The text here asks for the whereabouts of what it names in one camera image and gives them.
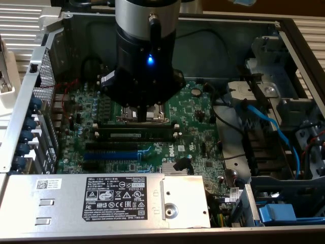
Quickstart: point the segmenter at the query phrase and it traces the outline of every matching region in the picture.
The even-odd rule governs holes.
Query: power supply label
[[[147,220],[147,177],[88,177],[82,218]]]

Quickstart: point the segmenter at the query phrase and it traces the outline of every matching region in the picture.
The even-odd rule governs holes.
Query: motherboard
[[[147,122],[85,83],[69,92],[65,104],[58,174],[165,173],[181,159],[190,160],[210,193],[227,193],[222,148],[209,93],[194,80],[167,103],[148,108]]]

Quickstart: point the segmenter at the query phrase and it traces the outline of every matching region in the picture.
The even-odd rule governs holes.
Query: perforated metal panel
[[[35,97],[43,101],[43,108],[41,109],[42,116],[39,116],[39,120],[42,122],[42,125],[44,125],[42,126],[42,132],[45,133],[45,137],[40,141],[43,147],[37,150],[39,153],[39,160],[44,158],[44,163],[41,162],[41,164],[43,164],[45,172],[47,174],[52,174],[55,172],[59,144],[51,119],[51,104],[55,95],[56,82],[48,49],[44,52],[40,74],[36,84],[38,87],[34,87],[33,92]]]
[[[51,66],[48,50],[45,51],[40,70],[41,85],[34,88],[34,95],[41,100],[47,101],[51,107],[55,89],[55,79]]]

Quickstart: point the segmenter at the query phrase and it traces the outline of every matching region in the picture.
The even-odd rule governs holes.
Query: motherboard chip
[[[212,168],[213,167],[212,162],[205,162],[205,167],[206,168]]]

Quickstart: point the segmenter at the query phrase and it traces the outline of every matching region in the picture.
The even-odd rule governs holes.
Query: white label
[[[183,145],[178,146],[178,151],[185,151],[185,146]]]
[[[169,146],[169,157],[174,157],[174,156],[175,156],[174,146],[170,145]]]
[[[128,137],[128,138],[141,138],[141,134],[119,134],[119,133],[112,133],[111,137]]]
[[[230,202],[236,202],[239,196],[239,187],[230,188]]]
[[[144,188],[145,184],[144,183],[131,183],[132,188]]]
[[[61,189],[62,179],[38,179],[36,190],[57,190]]]

